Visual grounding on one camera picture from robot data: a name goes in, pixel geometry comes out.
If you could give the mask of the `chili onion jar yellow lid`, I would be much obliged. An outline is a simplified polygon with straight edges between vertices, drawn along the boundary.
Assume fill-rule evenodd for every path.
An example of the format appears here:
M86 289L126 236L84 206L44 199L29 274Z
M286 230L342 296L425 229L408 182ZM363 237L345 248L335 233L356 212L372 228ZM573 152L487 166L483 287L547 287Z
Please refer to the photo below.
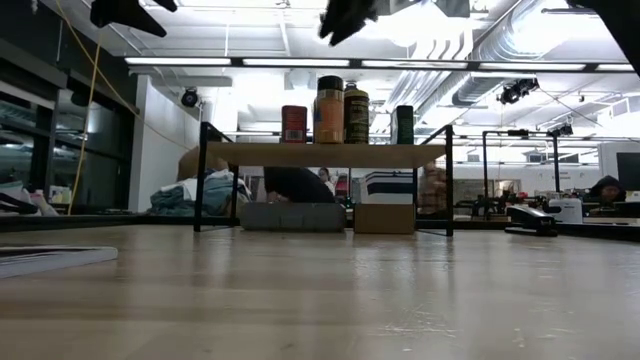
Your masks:
M369 143L369 95L348 83L344 90L344 142Z

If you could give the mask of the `orange turmeric jar black lid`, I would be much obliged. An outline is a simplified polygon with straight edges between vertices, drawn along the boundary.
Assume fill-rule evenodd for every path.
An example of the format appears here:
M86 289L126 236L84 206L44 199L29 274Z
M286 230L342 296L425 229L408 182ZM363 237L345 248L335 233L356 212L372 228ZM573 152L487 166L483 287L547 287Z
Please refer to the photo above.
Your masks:
M314 142L340 144L344 138L344 86L334 75L320 77L314 101Z

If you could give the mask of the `green pepper tin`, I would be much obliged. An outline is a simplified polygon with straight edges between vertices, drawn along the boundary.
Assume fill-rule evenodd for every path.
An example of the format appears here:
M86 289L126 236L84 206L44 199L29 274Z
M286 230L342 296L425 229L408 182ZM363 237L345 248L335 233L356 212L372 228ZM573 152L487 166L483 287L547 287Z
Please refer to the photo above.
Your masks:
M391 144L412 145L414 143L414 109L410 105L399 105L391 114Z

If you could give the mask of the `red patterned spice tin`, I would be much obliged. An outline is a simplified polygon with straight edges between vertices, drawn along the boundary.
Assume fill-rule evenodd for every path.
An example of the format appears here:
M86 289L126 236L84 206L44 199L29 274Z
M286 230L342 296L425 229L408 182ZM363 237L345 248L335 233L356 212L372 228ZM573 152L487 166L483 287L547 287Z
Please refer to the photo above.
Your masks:
M281 109L281 140L283 143L301 143L307 141L307 108L285 105Z

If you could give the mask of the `wooden shelf black metal frame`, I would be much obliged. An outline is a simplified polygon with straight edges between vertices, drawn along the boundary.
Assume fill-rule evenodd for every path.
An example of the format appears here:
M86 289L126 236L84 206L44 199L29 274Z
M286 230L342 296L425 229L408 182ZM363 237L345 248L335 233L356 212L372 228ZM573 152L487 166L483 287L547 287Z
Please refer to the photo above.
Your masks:
M454 235L453 218L453 127L436 130L419 145L234 143L224 137L212 148L217 158L226 160L238 182L239 167L245 166L327 166L338 168L417 169L441 156L446 158L447 215L443 220L415 221L418 230L443 229Z

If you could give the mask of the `white black striped machine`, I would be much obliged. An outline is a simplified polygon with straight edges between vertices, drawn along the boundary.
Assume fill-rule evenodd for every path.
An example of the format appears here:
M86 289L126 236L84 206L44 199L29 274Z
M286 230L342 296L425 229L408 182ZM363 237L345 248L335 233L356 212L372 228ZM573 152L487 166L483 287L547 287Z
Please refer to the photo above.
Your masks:
M360 179L363 204L412 204L414 180L411 172L374 171Z

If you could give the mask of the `person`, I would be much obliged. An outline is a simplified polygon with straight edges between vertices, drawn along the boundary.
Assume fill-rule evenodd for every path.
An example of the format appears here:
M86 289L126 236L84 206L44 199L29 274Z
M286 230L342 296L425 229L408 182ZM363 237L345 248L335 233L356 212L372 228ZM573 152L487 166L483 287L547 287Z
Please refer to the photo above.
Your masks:
M618 179L607 175L590 189L589 198L604 204L625 202L626 191Z
M419 212L427 218L442 219L447 212L446 172L429 162L423 167L419 179L418 200Z
M334 195L322 180L307 168L264 167L265 191L294 203L334 203Z

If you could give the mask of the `black track light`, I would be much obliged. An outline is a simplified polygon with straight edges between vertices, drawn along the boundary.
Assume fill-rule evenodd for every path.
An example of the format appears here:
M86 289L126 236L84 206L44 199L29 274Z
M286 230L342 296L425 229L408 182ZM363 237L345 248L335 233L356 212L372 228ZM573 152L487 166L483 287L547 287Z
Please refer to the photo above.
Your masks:
M503 105L514 104L538 88L539 83L536 78L518 79L504 85L497 100Z

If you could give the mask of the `black metal stand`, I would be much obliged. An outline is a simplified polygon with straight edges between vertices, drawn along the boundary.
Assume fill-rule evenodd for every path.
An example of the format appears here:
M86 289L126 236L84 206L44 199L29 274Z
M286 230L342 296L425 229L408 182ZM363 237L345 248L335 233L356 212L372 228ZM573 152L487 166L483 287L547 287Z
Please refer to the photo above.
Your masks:
M515 129L515 130L487 130L483 131L481 135L482 150L483 150L483 182L484 182L484 197L489 197L488 187L488 159L487 159L487 137L489 134L506 137L517 137L521 140L532 140L533 138L550 138L553 146L553 166L554 166L554 185L555 192L560 193L560 169L559 169L559 156L558 156L558 138L557 134L550 132L529 131L527 129Z

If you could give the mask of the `small cardboard box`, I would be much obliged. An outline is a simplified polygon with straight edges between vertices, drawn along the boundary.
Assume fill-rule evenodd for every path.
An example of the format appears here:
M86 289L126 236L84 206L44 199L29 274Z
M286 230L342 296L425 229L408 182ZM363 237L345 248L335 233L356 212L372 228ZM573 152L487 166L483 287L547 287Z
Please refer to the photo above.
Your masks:
M411 204L357 204L354 232L406 235L415 231L415 208Z

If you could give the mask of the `teal clothes pile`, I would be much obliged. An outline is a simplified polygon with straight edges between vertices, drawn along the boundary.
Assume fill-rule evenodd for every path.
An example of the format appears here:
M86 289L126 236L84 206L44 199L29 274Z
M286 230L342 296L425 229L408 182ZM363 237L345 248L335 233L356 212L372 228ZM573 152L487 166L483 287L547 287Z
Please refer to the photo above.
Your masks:
M202 215L229 216L234 174L229 170L205 172ZM149 214L156 216L193 217L195 215L197 178L192 177L161 187L150 197Z

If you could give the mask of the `blue-grey plastic case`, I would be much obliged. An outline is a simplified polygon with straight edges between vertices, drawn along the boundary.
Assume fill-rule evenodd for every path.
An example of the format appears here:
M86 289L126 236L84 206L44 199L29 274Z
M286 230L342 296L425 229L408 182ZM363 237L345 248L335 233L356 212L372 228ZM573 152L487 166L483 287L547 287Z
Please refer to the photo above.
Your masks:
M346 210L336 203L249 203L240 226L252 231L342 232Z

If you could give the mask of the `black stapler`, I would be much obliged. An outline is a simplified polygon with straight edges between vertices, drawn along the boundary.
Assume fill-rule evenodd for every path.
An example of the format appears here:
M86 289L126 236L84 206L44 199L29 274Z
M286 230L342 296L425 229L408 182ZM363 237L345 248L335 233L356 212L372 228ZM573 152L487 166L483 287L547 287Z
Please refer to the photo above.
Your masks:
M507 233L534 235L540 237L556 237L555 219L536 208L509 206L506 215L510 222L505 227Z

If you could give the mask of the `black monitor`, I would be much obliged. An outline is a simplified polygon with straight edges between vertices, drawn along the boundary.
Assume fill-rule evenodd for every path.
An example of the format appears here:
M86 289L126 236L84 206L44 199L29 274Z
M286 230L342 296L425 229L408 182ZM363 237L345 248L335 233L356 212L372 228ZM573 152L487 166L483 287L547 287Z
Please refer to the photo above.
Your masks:
M640 152L616 154L618 180L626 191L640 191Z

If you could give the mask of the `black metal rig frame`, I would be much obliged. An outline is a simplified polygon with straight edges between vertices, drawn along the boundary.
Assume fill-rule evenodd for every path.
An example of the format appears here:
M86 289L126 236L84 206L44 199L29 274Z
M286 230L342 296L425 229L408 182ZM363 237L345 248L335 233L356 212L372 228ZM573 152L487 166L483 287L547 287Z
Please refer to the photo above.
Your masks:
M72 216L0 216L0 232L36 230L61 230L72 228L107 227L124 225L190 225L190 217L146 216L146 215L72 215ZM239 220L226 217L206 217L200 222L206 226L239 226ZM445 220L416 220L416 230L446 230ZM453 230L497 231L504 230L508 223L455 221ZM558 235L594 239L620 240L640 243L640 226L605 224L560 224Z

